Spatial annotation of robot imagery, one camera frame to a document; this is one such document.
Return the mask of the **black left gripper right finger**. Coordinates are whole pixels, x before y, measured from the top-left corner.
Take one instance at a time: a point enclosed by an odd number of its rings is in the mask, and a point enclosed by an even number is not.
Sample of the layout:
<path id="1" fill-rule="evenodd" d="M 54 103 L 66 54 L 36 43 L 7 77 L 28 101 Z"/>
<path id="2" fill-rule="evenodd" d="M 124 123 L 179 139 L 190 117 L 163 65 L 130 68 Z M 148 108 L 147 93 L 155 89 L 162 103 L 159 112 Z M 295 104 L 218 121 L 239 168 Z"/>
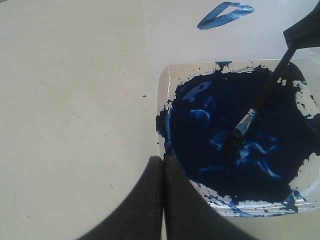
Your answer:
<path id="1" fill-rule="evenodd" d="M 254 239 L 209 206 L 170 155 L 163 160 L 162 203 L 168 240 Z"/>

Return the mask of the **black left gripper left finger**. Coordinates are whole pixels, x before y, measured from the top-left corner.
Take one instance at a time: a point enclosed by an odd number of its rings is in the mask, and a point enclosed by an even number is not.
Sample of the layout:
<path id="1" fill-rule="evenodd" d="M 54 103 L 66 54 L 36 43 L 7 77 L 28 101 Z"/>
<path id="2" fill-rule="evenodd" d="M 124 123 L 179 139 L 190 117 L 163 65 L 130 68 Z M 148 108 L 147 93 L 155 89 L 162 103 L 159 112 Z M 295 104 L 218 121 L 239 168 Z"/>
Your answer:
<path id="1" fill-rule="evenodd" d="M 80 240 L 160 240 L 163 220 L 163 164 L 152 156 L 122 203 Z"/>

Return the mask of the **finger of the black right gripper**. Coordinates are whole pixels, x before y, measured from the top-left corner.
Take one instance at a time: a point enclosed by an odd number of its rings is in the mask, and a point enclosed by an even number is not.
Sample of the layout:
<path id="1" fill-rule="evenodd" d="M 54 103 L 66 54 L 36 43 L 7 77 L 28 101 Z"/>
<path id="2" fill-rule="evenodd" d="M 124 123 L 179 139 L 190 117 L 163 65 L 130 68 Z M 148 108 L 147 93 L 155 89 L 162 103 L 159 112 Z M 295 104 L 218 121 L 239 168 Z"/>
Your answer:
<path id="1" fill-rule="evenodd" d="M 283 32 L 288 48 L 305 49 L 320 46 L 320 2 L 303 19 Z"/>

